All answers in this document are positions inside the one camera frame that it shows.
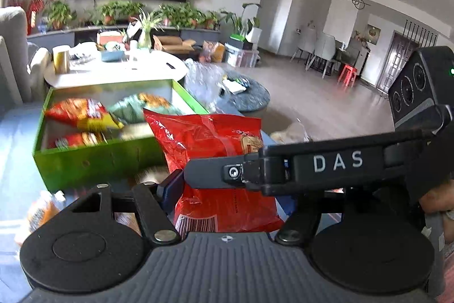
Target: open green box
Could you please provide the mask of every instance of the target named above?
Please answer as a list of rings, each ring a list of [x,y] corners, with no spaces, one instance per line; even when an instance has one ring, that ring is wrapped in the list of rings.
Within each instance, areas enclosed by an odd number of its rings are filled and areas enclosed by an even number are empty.
[[[167,99],[184,114],[206,114],[207,111],[176,81],[154,80],[51,89],[43,110],[67,98],[91,98],[109,107],[137,93],[151,93]],[[133,140],[108,140],[93,147],[47,149],[49,141],[77,128],[61,124],[41,114],[33,148],[39,173],[47,189],[61,189],[109,182],[133,176],[139,171],[165,164],[164,154],[154,136]]]

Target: red decoration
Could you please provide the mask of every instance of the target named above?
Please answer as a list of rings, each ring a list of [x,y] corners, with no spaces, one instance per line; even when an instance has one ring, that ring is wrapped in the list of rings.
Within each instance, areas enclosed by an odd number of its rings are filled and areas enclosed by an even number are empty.
[[[27,15],[27,35],[31,34],[31,18],[32,12],[40,13],[44,11],[44,8],[49,5],[54,0],[11,0],[10,6],[13,7],[22,7],[22,9],[26,12]]]

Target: white lettering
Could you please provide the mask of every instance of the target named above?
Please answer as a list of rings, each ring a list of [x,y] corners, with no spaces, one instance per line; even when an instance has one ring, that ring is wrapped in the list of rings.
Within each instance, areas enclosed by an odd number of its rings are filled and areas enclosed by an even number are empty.
[[[353,154],[351,155],[354,161],[358,161],[356,163],[353,163],[353,167],[361,167],[363,165],[363,159],[361,158],[361,151],[357,150],[354,151]]]
[[[342,167],[343,169],[345,169],[345,164],[340,153],[337,153],[336,162],[334,163],[333,170],[335,171],[338,167]]]
[[[318,167],[318,160],[321,160],[321,167]],[[323,172],[325,170],[325,167],[325,157],[318,154],[314,156],[314,172]]]

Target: red stool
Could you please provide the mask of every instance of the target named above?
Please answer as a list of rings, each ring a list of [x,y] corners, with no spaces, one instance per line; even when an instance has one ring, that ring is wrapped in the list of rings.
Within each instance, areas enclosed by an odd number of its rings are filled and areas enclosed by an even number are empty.
[[[358,72],[358,70],[356,68],[354,68],[353,66],[345,65],[344,69],[342,70],[342,73],[339,76],[339,80],[337,80],[338,83],[341,82],[342,76],[344,76],[344,72],[347,73],[347,75],[345,76],[345,80],[344,80],[345,86],[348,87],[348,85],[350,84],[350,81],[351,81],[351,86],[353,86],[355,84],[356,73]]]

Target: gray ribbed surface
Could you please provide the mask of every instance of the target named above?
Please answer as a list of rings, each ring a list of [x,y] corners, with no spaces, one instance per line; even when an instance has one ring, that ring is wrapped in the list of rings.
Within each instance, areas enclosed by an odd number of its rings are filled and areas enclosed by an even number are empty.
[[[181,244],[155,249],[130,280],[88,296],[34,290],[33,303],[429,303],[422,291],[366,297],[324,280],[297,248],[271,242],[265,233],[190,233]]]

